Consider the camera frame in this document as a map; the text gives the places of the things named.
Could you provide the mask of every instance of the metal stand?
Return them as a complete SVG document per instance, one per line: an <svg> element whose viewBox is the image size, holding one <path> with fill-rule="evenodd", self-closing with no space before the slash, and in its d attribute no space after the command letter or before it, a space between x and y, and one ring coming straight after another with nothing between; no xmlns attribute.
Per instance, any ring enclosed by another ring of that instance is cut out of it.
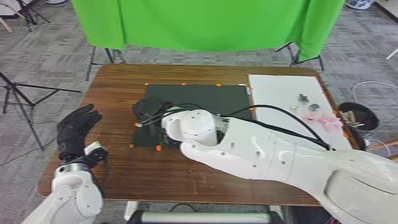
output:
<svg viewBox="0 0 398 224"><path fill-rule="evenodd" d="M0 79L4 80L4 82L8 84L4 86L4 88L6 88L4 114L8 113L8 106L9 106L9 104L18 104L20 109L22 109L22 113L24 113L24 117L25 117L25 120L27 120L27 123L29 123L29 128L31 128L31 131L34 133L34 138L36 138L36 141L38 141L38 144L39 144L39 148L45 151L45 147L43 147L43 144L41 144L39 136L38 136L38 133L36 133L36 130L34 130L34 122L31 120L29 113L27 113L25 108L24 108L22 99L24 99L27 105L31 106L31 111L32 111L34 110L34 107L38 106L38 104L48 99L48 97L57 92L64 91L64 92L82 93L82 91L70 90L70 89L61 89L61 88L52 88L52 87L45 87L45 86L36 86L36 85L29 85L29 84L22 84L22 83L15 83L15 82L11 82L11 80L6 77L6 75L4 75L2 72L0 72ZM38 88L38 89L48 89L48 90L54 90L54 91L52 91L52 93L36 102L32 102L32 100L29 99L29 97L24 94L22 90L18 89L18 86L29 87L29 88ZM16 98L16 103L11 103L9 102L9 94L11 93L13 93L15 98Z"/></svg>
<svg viewBox="0 0 398 224"><path fill-rule="evenodd" d="M297 55L294 55L294 50L292 50L292 46L290 46L292 44L294 44L294 42L286 43L285 46L283 46L283 47L278 49L278 51L276 51L276 52L279 52L285 48L288 48L288 50L290 50L290 57L292 57L290 67L292 67L294 65L299 65L299 64L302 64L304 62L313 61L313 60L318 59L318 62L320 62L320 69L322 69L322 71L326 71L326 65L324 65L322 56L318 55L318 57L315 57L315 58L311 58L311 59L308 59L308 60L304 60L304 61L299 61L301 51L297 52Z"/></svg>
<svg viewBox="0 0 398 224"><path fill-rule="evenodd" d="M121 63L127 63L127 60L121 56L121 51L119 50L112 50L112 54L111 54L111 49L105 48L105 52L107 52L107 56L109 56L109 61L114 64L116 63L116 54L119 55L121 58ZM93 46L93 50L91 50L91 63L89 63L89 69L87 69L87 73L86 73L86 81L89 81L91 78L91 69L93 69L93 65L103 65L100 63L95 62L95 58L96 58L96 47Z"/></svg>
<svg viewBox="0 0 398 224"><path fill-rule="evenodd" d="M47 19L47 17L41 15L41 13L34 10L34 8L29 7L29 4L24 2L24 0L16 0L16 1L18 1L18 4L20 4L20 7L22 7L22 14L24 14L25 21L27 21L29 32L32 32L31 25L36 26L38 25L38 21L34 19L31 11L34 12L36 16L39 16L48 23L52 23L52 22Z"/></svg>

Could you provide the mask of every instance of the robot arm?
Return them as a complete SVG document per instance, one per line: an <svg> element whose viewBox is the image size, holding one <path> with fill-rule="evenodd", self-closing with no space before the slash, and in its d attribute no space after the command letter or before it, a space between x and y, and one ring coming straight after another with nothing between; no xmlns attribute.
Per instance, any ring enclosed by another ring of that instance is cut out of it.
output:
<svg viewBox="0 0 398 224"><path fill-rule="evenodd" d="M93 183L91 168L107 160L107 149L95 142L87 147L86 136L102 120L91 112L95 105L82 107L59 123L59 158L52 194L31 213L24 224L91 224L102 212L103 196Z"/></svg>
<svg viewBox="0 0 398 224"><path fill-rule="evenodd" d="M162 120L185 156L246 179L301 188L345 224L393 224L398 209L398 165L358 151L320 151L290 143L256 123L183 111ZM217 140L217 131L224 137Z"/></svg>
<svg viewBox="0 0 398 224"><path fill-rule="evenodd" d="M95 150L86 158L95 158L100 161L107 157L105 148L98 142L86 149L91 148ZM59 167L52 182L54 192L24 224L91 224L95 222L103 207L103 196L93 183L89 169L91 166L82 162L71 162Z"/></svg>

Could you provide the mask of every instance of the black cable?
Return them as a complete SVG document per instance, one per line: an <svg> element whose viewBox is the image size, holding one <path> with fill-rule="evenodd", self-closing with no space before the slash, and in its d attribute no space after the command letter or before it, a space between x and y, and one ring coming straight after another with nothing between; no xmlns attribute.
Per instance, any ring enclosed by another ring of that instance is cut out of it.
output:
<svg viewBox="0 0 398 224"><path fill-rule="evenodd" d="M155 124L166 117L169 117L173 114L176 114L176 113L180 113L180 112L183 112L183 111L191 111L189 109L178 109L178 110L169 110L169 111L166 111L164 113L160 113L160 117L159 117L159 115L157 115L157 120L153 120L155 119L155 117L153 117L153 121L150 122L150 123L141 123L143 124L143 126L148 126L148 125L151 125L151 124Z"/></svg>
<svg viewBox="0 0 398 224"><path fill-rule="evenodd" d="M169 110L169 111L159 113L153 117L150 117L150 118L148 118L144 121L141 121L139 123L141 123L143 125L146 125L144 123L150 122L155 118L162 117L166 113L171 113L171 112L183 112L183 111L187 111L187 109Z"/></svg>
<svg viewBox="0 0 398 224"><path fill-rule="evenodd" d="M43 145L43 148L54 143L57 138L52 139L52 141ZM41 148L32 149L31 151L27 151L22 155L18 155L8 162L4 162L0 164L0 167L6 166L16 159L20 159L29 153L32 153L36 150L39 150Z"/></svg>
<svg viewBox="0 0 398 224"><path fill-rule="evenodd" d="M302 126L304 126L306 129L310 130L311 134L315 135L317 139L318 139L322 142L326 142L324 139L322 139L322 137L320 137L320 135L317 134L313 128L308 126L308 124L304 123L304 121L301 120L301 118L299 118L299 117L297 117L297 116L295 116L295 115L294 115L283 108L279 108L279 107L276 107L276 106L272 106L272 105L253 105L253 106L242 108L240 110L237 110L237 111L230 114L230 116L235 115L235 114L238 114L240 112L244 112L246 110L249 110L249 109L253 109L253 108L269 108L269 109L274 109L274 110L281 111L281 112L283 112L283 113L295 119L295 121L302 124Z"/></svg>
<svg viewBox="0 0 398 224"><path fill-rule="evenodd" d="M194 106L196 108L207 110L207 109L203 108L203 106L201 106L199 104L196 104L196 103L180 103L176 106L183 106L183 105Z"/></svg>
<svg viewBox="0 0 398 224"><path fill-rule="evenodd" d="M265 127L267 129L270 129L270 130L274 130L274 131L278 131L278 132L281 132L281 133L285 133L285 134L288 134L288 135L292 135L292 136L295 136L295 137L299 137L299 138L304 138L304 139L306 139L308 141L311 141L317 145L320 145L320 146L326 148L327 151L331 151L331 145L329 145L324 141L320 141L318 139L308 137L306 135L299 134L297 132L294 132L292 130L288 130L288 129L278 127L278 126L274 126L274 125L270 125L270 124L265 124L262 121L249 120L249 119L242 119L242 118L238 118L238 117L233 117L233 118L237 118L237 119L240 119L240 120L244 120L244 121L247 121L247 122L258 124L258 125L260 125L262 127Z"/></svg>
<svg viewBox="0 0 398 224"><path fill-rule="evenodd" d="M187 204L187 203L180 203L180 204L176 204L176 205L173 206L173 208L171 208L169 212L173 212L173 211L176 210L176 208L178 208L182 205L189 206L189 207L191 207L191 209L192 209L192 211L194 211L194 212L198 212L198 210L196 210L194 206L192 206L191 204Z"/></svg>

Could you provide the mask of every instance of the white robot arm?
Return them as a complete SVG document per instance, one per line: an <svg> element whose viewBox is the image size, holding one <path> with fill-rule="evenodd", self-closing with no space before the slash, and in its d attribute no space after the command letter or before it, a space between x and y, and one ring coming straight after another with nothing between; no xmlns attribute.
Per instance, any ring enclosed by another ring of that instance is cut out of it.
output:
<svg viewBox="0 0 398 224"><path fill-rule="evenodd" d="M86 156L107 156L103 147L95 142L86 148ZM77 160L55 170L52 194L31 213L24 224L91 224L102 212L103 196L93 183L89 165Z"/></svg>
<svg viewBox="0 0 398 224"><path fill-rule="evenodd" d="M398 165L386 158L358 150L306 148L258 123L207 110L171 114L162 127L192 160L240 178L301 188L342 223L398 222Z"/></svg>

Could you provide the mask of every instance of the tripod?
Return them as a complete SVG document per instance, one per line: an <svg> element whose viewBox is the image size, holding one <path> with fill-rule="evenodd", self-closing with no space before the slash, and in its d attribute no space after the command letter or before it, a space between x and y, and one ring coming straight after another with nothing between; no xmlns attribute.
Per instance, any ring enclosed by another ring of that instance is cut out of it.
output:
<svg viewBox="0 0 398 224"><path fill-rule="evenodd" d="M24 0L16 0L20 7L22 7L22 14L25 16L25 21L27 21L27 27L29 27L29 32L32 32L32 28L31 25L38 25L38 21L34 19L34 16L29 12L29 10L34 12L36 16L39 16L43 18L43 20L50 23L50 20L47 19L47 17L39 14L39 12L34 10L34 7L29 7L29 4L24 2Z"/></svg>
<svg viewBox="0 0 398 224"><path fill-rule="evenodd" d="M326 71L326 65L324 65L324 60L322 60L320 55L318 55L315 58L311 58L311 59L301 61L301 60L299 60L301 50L299 50L299 52L297 52L297 55L294 55L292 44L294 44L294 42L288 42L288 43L283 45L283 47L276 50L276 52L281 52L281 50L283 50L285 48L288 48L288 50L290 50L290 57L292 57L292 64L290 64L290 67L292 67L294 65L299 65L299 64L302 64L304 62L313 61L313 60L318 59L318 62L320 62L320 69L322 69L322 71Z"/></svg>
<svg viewBox="0 0 398 224"><path fill-rule="evenodd" d="M6 88L4 114L8 113L8 106L9 106L9 104L18 104L20 109L22 109L22 113L24 113L24 117L25 117L25 120L27 120L27 123L29 123L29 128L31 128L31 131L32 131L32 134L34 134L34 138L36 138L36 141L38 141L38 144L39 144L39 148L45 151L45 147L43 147L43 144L41 144L41 139L39 139L39 136L38 136L38 133L36 133L36 130L34 130L34 122L32 122L32 120L29 118L29 113L27 113L25 108L24 108L22 99L24 99L27 105L31 106L31 111L32 111L34 107L38 106L38 104L50 98L50 96L57 92L63 91L63 92L82 93L82 91L70 90L70 89L61 89L61 88L54 88L54 87L45 87L45 86L36 86L36 85L29 85L29 84L22 84L22 83L11 82L11 80L6 77L2 72L0 72L0 79L6 82L6 86L4 86L4 88ZM48 89L48 90L54 90L54 91L36 102L32 102L32 100L29 99L29 97L24 94L22 90L18 89L18 86L29 87L29 88L36 88L36 89ZM9 102L9 95L11 94L15 95L16 103Z"/></svg>

